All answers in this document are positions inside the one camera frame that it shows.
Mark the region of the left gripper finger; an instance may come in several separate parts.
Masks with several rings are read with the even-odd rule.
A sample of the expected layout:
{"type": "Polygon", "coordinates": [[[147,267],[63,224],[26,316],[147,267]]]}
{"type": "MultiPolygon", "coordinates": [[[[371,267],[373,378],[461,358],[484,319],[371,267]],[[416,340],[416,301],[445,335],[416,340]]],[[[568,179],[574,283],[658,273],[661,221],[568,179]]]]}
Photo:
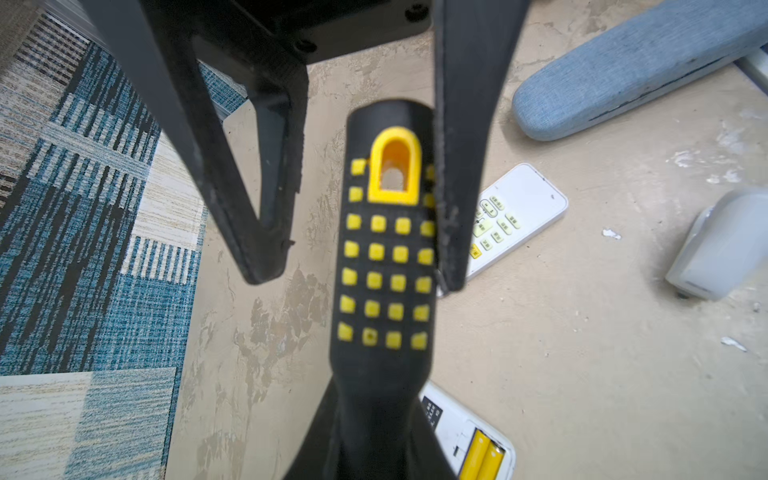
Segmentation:
{"type": "Polygon", "coordinates": [[[285,480],[344,479],[341,404],[331,379],[285,480]]]}

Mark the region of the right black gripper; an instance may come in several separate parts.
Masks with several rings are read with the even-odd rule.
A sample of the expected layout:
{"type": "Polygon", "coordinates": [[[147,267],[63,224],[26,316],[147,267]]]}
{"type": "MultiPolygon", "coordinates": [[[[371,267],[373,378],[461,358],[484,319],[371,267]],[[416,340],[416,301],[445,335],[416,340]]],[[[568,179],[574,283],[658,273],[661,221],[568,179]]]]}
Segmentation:
{"type": "MultiPolygon", "coordinates": [[[[166,132],[246,282],[280,277],[301,183],[308,74],[419,35],[429,0],[87,1],[89,19],[166,132]],[[244,86],[257,117],[253,205],[201,74],[244,86]]],[[[438,1],[433,10],[438,282],[466,283],[491,124],[530,4],[438,1]]]]}

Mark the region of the white remote with red buttons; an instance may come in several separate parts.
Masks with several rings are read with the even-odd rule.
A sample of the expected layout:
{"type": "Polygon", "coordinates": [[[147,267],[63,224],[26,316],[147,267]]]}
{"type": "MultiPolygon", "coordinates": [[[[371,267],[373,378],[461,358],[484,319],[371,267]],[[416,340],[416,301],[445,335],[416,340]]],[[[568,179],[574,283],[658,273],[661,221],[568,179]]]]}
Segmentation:
{"type": "Polygon", "coordinates": [[[427,420],[452,470],[459,476],[473,434],[481,430],[499,447],[505,456],[497,479],[512,479],[517,456],[511,441],[500,431],[482,420],[435,383],[428,381],[420,393],[427,420]]]}

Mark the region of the black yellow handled screwdriver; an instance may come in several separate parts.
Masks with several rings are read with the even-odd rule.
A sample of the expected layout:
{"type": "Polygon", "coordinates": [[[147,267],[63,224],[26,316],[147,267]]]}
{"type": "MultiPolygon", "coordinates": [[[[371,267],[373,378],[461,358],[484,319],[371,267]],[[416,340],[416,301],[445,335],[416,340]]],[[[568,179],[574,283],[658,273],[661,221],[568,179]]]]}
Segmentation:
{"type": "Polygon", "coordinates": [[[453,475],[420,400],[437,291],[432,117],[384,100],[347,120],[330,362],[349,479],[453,475]]]}

